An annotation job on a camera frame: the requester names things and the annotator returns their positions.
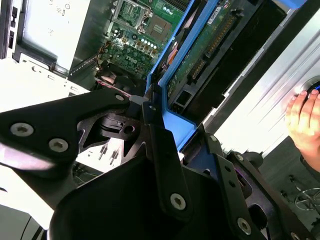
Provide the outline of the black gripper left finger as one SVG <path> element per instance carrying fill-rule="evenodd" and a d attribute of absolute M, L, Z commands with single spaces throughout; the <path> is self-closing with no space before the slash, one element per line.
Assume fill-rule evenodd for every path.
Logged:
<path fill-rule="evenodd" d="M 189 190 L 173 134 L 165 128 L 161 91 L 123 95 L 111 88 L 1 113 L 1 163 L 38 178 L 67 177 L 78 154 L 110 139 L 123 141 L 120 176 L 75 191 L 62 204 L 86 215 L 104 214 L 112 199 L 123 210 L 137 196 L 148 212 L 186 222 L 192 215 Z"/>

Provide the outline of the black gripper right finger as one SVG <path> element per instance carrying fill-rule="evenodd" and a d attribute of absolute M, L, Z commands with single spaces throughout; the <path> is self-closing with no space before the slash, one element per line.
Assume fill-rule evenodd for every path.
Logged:
<path fill-rule="evenodd" d="M 205 132 L 232 237 L 236 240 L 312 240 L 314 237 L 284 203 L 258 170 L 241 155 L 228 158 L 216 137 Z M 267 235 L 254 223 L 249 208 L 258 206 L 266 216 Z"/>

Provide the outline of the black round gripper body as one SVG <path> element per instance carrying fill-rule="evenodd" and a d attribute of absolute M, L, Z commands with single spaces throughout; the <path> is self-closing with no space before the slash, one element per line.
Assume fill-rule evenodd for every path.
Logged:
<path fill-rule="evenodd" d="M 234 240 L 218 184 L 184 167 L 189 222 L 163 213 L 152 164 L 135 159 L 69 193 L 51 219 L 51 240 Z"/>

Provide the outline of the person's hand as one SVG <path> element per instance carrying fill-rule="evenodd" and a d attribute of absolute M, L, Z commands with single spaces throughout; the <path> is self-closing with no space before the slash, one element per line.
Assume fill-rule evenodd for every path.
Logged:
<path fill-rule="evenodd" d="M 288 135 L 308 165 L 320 171 L 320 93 L 302 91 L 289 101 L 285 124 Z"/>

